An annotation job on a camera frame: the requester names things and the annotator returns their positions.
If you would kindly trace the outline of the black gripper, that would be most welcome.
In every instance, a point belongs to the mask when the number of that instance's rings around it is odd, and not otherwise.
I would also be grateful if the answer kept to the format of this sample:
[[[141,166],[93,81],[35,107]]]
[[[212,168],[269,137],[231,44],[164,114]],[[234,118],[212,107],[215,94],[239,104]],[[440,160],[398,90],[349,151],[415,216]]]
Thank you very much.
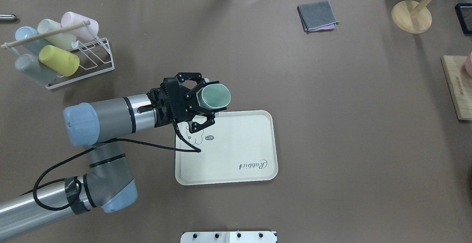
[[[227,107],[207,109],[196,104],[199,91],[219,81],[210,81],[201,73],[177,73],[165,78],[158,88],[147,92],[155,113],[155,128],[172,123],[187,122],[190,133],[200,132],[215,124],[215,119]]]

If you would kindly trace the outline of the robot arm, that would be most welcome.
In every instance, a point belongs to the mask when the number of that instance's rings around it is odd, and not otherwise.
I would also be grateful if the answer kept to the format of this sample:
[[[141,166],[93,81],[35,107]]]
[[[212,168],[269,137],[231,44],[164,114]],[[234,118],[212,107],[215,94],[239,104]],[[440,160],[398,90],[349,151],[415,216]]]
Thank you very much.
[[[146,94],[81,103],[64,109],[70,142],[84,151],[51,166],[33,188],[1,204],[1,242],[101,207],[113,213],[138,198],[122,142],[177,152],[201,152],[185,139],[178,124],[196,133],[214,125],[231,101],[229,89],[201,73],[178,73]],[[189,149],[166,147],[126,135],[171,124]]]

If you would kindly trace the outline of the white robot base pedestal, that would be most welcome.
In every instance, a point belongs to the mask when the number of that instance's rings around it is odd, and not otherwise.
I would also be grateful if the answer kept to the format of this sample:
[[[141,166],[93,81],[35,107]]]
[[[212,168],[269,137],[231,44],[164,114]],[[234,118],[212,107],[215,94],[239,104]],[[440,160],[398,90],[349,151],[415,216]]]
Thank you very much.
[[[181,243],[277,243],[273,231],[207,231],[185,232]]]

